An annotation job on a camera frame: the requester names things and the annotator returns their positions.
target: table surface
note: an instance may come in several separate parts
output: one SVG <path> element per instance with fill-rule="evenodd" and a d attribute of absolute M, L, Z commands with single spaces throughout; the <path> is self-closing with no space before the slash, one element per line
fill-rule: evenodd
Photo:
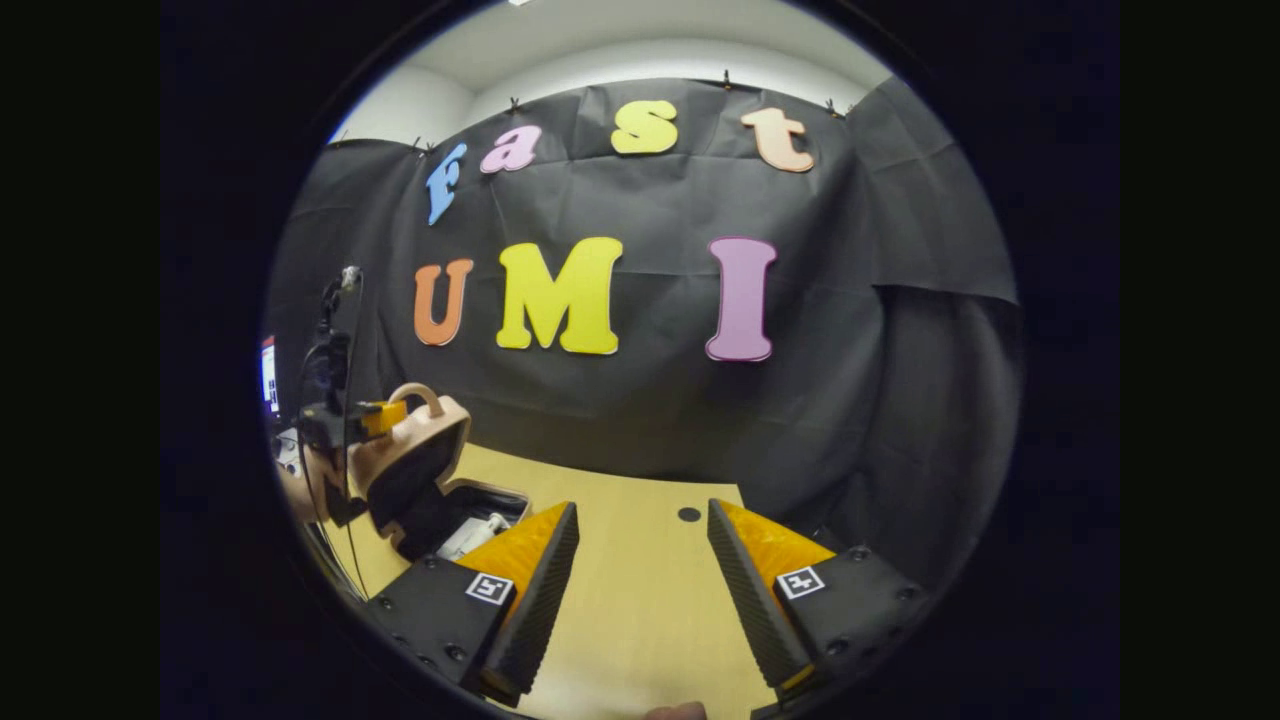
<path fill-rule="evenodd" d="M 557 720 L 639 720 L 663 705 L 701 701 L 714 720 L 742 719 L 776 701 L 751 657 L 733 601 L 707 542 L 707 501 L 741 503 L 731 484 L 644 480 L 463 448 L 453 478 L 524 492 L 531 512 L 577 503 L 580 541 L 532 692 L 516 708 Z M 700 519 L 685 521 L 682 507 Z M 369 593 L 408 562 L 374 532 L 369 514 L 325 523 L 355 578 L 352 532 Z"/>

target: black fabric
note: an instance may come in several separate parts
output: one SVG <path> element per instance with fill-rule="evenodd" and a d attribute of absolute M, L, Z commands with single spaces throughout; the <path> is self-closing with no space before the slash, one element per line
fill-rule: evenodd
<path fill-rule="evenodd" d="M 614 152 L 613 115 L 632 100 L 677 108 L 673 149 Z M 812 170 L 760 159 L 740 118 L 769 106 L 804 123 L 795 145 L 814 156 Z M 498 136 L 525 124 L 543 128 L 534 163 L 481 174 Z M 429 227 L 426 177 L 460 142 L 468 151 L 456 197 Z M 502 250 L 534 242 L 557 274 L 593 236 L 625 247 L 611 291 L 617 354 L 499 348 Z M 778 251 L 763 363 L 704 351 L 719 306 L 707 245 L 724 236 Z M 413 273 L 460 258 L 475 261 L 461 329 L 428 347 L 413 332 Z M 268 318 L 278 357 L 305 351 L 288 333 L 310 328 L 307 293 L 317 299 L 348 263 L 366 278 L 357 396 L 425 382 L 471 411 L 477 445 L 612 474 L 737 483 L 750 509 L 867 542 L 927 587 L 968 555 L 998 493 L 1021 387 L 1012 273 L 961 150 L 897 79 L 847 118 L 767 90 L 653 79 L 529 102 L 430 155 L 380 141 L 330 146 L 280 247 Z"/>

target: black backdrop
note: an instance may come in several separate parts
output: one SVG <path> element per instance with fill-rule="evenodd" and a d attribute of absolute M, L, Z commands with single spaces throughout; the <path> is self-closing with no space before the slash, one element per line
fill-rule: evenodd
<path fill-rule="evenodd" d="M 979 701 L 984 715 L 1112 716 L 1119 5 L 805 5 L 881 54 L 964 143 L 1009 238 L 1029 369 L 979 551 L 876 678 L 928 692 L 850 691 L 827 715 L 936 717 Z M 475 714 L 314 592 L 255 420 L 260 290 L 297 188 L 367 83 L 470 6 L 161 8 L 161 397 L 189 397 L 196 377 L 207 400 L 163 430 L 161 715 Z"/>
<path fill-rule="evenodd" d="M 671 150 L 614 152 L 613 114 L 634 100 L 677 108 Z M 760 158 L 740 118 L 762 108 L 804 123 L 795 143 L 813 169 Z M 494 140 L 526 124 L 543 129 L 532 164 L 481 174 Z M 456 197 L 429 225 L 425 179 L 463 142 Z M 554 274 L 594 236 L 625 247 L 609 291 L 617 352 L 499 348 L 502 250 L 534 242 Z M 724 236 L 778 251 L 765 274 L 773 352 L 759 363 L 703 348 L 721 299 L 707 245 Z M 413 274 L 458 258 L 475 261 L 461 328 L 428 347 Z M 430 155 L 330 146 L 280 243 L 268 313 L 278 355 L 305 352 L 316 295 L 346 263 L 366 277 L 356 395 L 426 382 L 495 450 L 737 483 L 748 507 L 806 533 L 826 525 L 833 544 L 870 543 L 927 587 L 968 555 L 1004 479 L 1021 389 L 1012 272 L 960 147 L 899 79 L 846 118 L 774 91 L 650 79 L 527 102 Z M 285 377 L 294 366 L 282 360 Z"/>

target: monitor screen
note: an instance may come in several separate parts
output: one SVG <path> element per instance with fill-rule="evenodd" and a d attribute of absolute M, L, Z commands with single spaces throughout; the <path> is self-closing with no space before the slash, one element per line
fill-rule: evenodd
<path fill-rule="evenodd" d="M 280 400 L 275 395 L 275 336 L 262 341 L 262 406 L 273 418 L 279 418 Z"/>

